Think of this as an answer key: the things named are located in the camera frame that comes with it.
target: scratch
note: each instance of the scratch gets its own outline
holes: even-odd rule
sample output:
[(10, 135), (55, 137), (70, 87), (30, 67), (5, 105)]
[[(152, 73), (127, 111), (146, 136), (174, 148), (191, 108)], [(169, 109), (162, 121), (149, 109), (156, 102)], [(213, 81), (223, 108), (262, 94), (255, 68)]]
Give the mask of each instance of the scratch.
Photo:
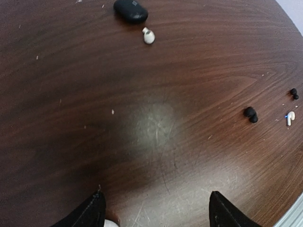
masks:
[(151, 220), (150, 220), (149, 216), (147, 215), (147, 213), (146, 213), (146, 210), (145, 210), (145, 209), (144, 209), (144, 213), (146, 214), (146, 217), (147, 217), (147, 219), (148, 219), (149, 223), (151, 223)]
[(43, 85), (43, 83), (41, 83), (41, 84), (40, 84), (40, 88), (39, 88), (39, 91), (41, 91), (41, 89), (42, 89), (42, 85)]
[(137, 219), (139, 218), (139, 215), (140, 215), (141, 210), (142, 210), (142, 208), (143, 208), (143, 204), (144, 204), (144, 201), (142, 202), (142, 205), (141, 205), (140, 210), (139, 210), (139, 212), (138, 212), (138, 214), (137, 214), (137, 217), (136, 217), (135, 220), (134, 220), (134, 223), (133, 223), (132, 227), (134, 227), (134, 224), (137, 222)]
[(156, 141), (157, 141), (157, 146), (159, 145), (159, 140), (158, 140), (158, 131), (159, 129), (156, 130)]
[(204, 191), (204, 192), (207, 192), (207, 193), (210, 193), (209, 191), (207, 191), (207, 190), (205, 190), (205, 189), (203, 189), (203, 188), (200, 188), (202, 191)]
[(163, 178), (164, 186), (165, 186), (167, 192), (168, 192), (169, 195), (170, 195), (169, 188), (168, 188), (167, 185), (166, 185), (166, 181), (165, 181), (165, 177), (164, 177), (163, 171), (161, 171), (161, 172), (162, 172), (162, 178)]
[(200, 154), (201, 154), (201, 149), (199, 150), (199, 153), (198, 153), (198, 156), (197, 156), (197, 159), (196, 159), (196, 162), (195, 162), (195, 165), (197, 164), (199, 158), (200, 158)]
[(180, 194), (179, 194), (178, 191), (177, 191), (177, 196), (179, 197), (179, 199), (180, 199), (181, 201), (183, 201), (183, 199), (181, 198), (181, 196), (180, 196)]
[(163, 130), (163, 132), (165, 132), (165, 128), (162, 127), (162, 125), (160, 124), (160, 122), (157, 122), (155, 119), (153, 119), (152, 117), (148, 117), (148, 120), (154, 122), (160, 129)]
[(170, 137), (172, 128), (174, 127), (175, 123), (176, 123), (176, 121), (173, 122), (173, 124), (171, 125), (171, 128), (170, 128), (169, 132), (167, 133), (167, 137), (168, 137), (168, 138)]

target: dark wood table surface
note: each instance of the dark wood table surface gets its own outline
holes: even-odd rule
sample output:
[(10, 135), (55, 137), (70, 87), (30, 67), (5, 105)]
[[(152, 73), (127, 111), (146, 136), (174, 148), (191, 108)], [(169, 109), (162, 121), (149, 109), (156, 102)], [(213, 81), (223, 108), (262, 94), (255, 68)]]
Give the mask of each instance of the dark wood table surface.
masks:
[(303, 38), (279, 5), (141, 0), (146, 45), (113, 0), (75, 1), (0, 2), (0, 225), (50, 226), (100, 184), (121, 227), (206, 227), (214, 190), (273, 226), (303, 191)]

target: airpod stem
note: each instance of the airpod stem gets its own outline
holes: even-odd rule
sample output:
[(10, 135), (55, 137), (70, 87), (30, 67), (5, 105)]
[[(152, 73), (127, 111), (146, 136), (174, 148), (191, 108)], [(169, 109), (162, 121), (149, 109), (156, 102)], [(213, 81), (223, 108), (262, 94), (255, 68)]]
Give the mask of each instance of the airpod stem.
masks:
[(295, 119), (294, 111), (289, 112), (288, 115), (287, 115), (287, 125), (291, 126), (292, 125), (292, 121), (294, 119)]

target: wireless earbud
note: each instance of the wireless earbud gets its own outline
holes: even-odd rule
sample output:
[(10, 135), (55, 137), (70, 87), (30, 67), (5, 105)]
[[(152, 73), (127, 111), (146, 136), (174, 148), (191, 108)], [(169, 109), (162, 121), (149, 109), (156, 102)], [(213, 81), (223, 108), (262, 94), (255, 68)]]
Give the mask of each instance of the wireless earbud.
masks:
[(155, 41), (155, 34), (151, 30), (145, 27), (142, 32), (144, 33), (143, 38), (146, 44), (152, 44)]
[(289, 91), (289, 93), (293, 96), (294, 99), (299, 98), (299, 96), (297, 95), (297, 89), (293, 88)]
[(288, 115), (287, 115), (287, 125), (291, 126), (292, 125), (292, 121), (294, 119), (295, 119), (294, 111), (289, 112)]
[(249, 117), (250, 118), (250, 122), (251, 123), (256, 123), (258, 121), (258, 116), (256, 111), (254, 110), (254, 108), (252, 108), (251, 106), (246, 108), (243, 112), (244, 116)]

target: white airpod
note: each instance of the white airpod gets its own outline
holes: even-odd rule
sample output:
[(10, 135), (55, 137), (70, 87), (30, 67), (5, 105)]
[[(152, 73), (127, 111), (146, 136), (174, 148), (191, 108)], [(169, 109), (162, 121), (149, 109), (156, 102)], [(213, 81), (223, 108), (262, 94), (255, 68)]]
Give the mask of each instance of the white airpod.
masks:
[(143, 38), (146, 44), (152, 44), (155, 41), (155, 34), (151, 30), (145, 27), (142, 32), (144, 33)]
[(291, 126), (292, 125), (292, 121), (294, 119), (295, 119), (294, 111), (289, 112), (288, 115), (287, 115), (287, 125)]

